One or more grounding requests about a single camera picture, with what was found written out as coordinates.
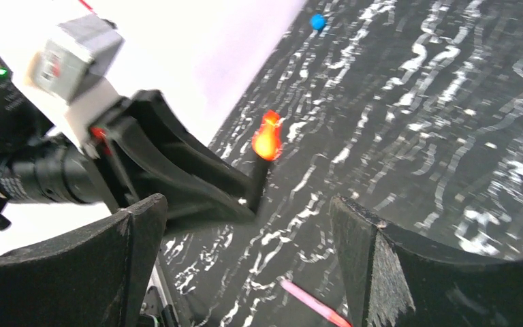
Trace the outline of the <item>black orange-tipped marker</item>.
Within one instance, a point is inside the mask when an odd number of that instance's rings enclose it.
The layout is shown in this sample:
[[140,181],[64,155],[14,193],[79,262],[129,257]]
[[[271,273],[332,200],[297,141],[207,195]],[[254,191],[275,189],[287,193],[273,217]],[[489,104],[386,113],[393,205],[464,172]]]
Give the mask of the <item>black orange-tipped marker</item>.
[[259,129],[252,137],[251,146],[255,156],[246,200],[248,208],[257,214],[268,173],[281,154],[281,117],[275,111],[265,113]]

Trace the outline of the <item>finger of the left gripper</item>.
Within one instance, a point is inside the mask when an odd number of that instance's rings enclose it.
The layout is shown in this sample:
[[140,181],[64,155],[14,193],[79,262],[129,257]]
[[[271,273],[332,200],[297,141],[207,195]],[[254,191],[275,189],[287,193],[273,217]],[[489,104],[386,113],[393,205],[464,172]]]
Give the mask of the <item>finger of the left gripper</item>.
[[255,214],[241,204],[251,179],[225,163],[177,119],[165,99],[155,113],[161,119],[153,136],[162,156],[150,155],[150,168],[163,181],[161,192],[176,226],[249,224]]

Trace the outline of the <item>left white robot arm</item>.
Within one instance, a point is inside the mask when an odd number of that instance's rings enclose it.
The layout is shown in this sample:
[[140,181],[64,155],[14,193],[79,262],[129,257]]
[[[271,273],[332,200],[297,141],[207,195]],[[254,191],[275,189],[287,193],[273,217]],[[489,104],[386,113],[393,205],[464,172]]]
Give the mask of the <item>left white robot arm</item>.
[[154,193],[168,201],[173,232],[255,220],[252,179],[195,139],[157,90],[112,101],[80,146],[51,127],[0,57],[0,230],[9,202],[103,202],[116,212]]

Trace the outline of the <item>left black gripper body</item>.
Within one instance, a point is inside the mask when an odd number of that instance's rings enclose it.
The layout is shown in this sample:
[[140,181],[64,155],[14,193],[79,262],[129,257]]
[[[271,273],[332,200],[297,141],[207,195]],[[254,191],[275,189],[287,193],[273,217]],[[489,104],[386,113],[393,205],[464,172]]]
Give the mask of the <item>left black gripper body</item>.
[[112,213],[163,191],[150,168],[150,155],[162,156],[152,139],[162,124],[155,113],[162,103],[161,91],[139,90],[112,100],[89,124],[87,144],[99,154],[89,155],[91,179]]

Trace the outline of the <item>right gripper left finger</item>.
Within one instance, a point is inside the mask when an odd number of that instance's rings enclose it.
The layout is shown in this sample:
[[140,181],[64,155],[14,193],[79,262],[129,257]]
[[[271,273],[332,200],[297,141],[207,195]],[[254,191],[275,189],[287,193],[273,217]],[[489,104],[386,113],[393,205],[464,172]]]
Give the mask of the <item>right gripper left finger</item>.
[[0,256],[0,326],[135,326],[167,208],[155,194]]

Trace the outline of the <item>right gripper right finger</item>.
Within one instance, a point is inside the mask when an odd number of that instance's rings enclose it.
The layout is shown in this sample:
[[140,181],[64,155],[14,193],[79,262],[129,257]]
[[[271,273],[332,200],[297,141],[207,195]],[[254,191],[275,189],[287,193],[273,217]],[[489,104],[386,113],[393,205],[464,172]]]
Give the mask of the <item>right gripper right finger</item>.
[[329,216],[354,326],[523,326],[523,260],[438,243],[343,196]]

